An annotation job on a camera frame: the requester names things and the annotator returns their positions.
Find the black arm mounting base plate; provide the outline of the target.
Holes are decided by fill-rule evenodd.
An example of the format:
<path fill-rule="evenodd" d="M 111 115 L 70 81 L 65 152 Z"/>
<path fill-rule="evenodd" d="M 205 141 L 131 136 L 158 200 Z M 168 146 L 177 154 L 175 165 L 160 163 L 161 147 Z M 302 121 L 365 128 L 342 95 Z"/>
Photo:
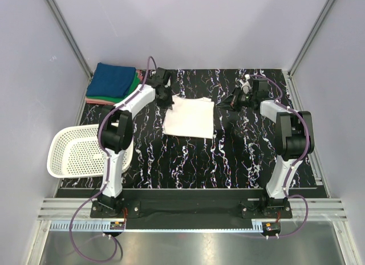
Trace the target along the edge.
<path fill-rule="evenodd" d="M 92 218 L 141 218 L 155 214 L 223 214 L 244 219 L 291 219 L 289 200 L 264 189 L 125 189 L 116 198 L 94 197 Z"/>

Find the white Coca-Cola print t-shirt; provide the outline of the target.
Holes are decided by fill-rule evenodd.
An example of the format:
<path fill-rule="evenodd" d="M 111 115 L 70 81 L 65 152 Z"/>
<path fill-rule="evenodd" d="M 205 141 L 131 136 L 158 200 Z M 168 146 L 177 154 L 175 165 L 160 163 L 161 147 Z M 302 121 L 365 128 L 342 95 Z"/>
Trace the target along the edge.
<path fill-rule="evenodd" d="M 172 96 L 174 104 L 165 114 L 163 133 L 169 136 L 212 139 L 214 102 L 210 98 Z"/>

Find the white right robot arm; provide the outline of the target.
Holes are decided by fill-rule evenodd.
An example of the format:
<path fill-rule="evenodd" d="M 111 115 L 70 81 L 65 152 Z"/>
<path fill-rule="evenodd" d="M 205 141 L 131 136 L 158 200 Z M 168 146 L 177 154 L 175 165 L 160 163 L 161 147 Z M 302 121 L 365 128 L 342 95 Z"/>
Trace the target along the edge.
<path fill-rule="evenodd" d="M 278 100 L 268 99 L 268 91 L 251 90 L 245 93 L 240 88 L 235 88 L 217 107 L 233 112 L 243 107 L 257 109 L 261 116 L 275 124 L 276 164 L 264 194 L 252 213 L 260 212 L 265 217 L 272 217 L 288 209 L 289 187 L 294 174 L 307 155 L 314 151 L 311 113 L 296 111 Z"/>

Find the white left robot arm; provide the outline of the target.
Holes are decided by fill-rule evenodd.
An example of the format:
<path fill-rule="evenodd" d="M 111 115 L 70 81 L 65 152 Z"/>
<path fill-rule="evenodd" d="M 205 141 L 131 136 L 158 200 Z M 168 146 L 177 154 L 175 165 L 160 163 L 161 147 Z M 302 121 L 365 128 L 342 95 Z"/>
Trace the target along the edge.
<path fill-rule="evenodd" d="M 161 108 L 171 108 L 171 87 L 138 86 L 122 102 L 102 111 L 104 115 L 98 128 L 98 143 L 104 152 L 104 173 L 103 184 L 95 198 L 99 206 L 112 213 L 118 214 L 123 209 L 121 176 L 124 156 L 133 143 L 133 119 L 153 101 Z"/>

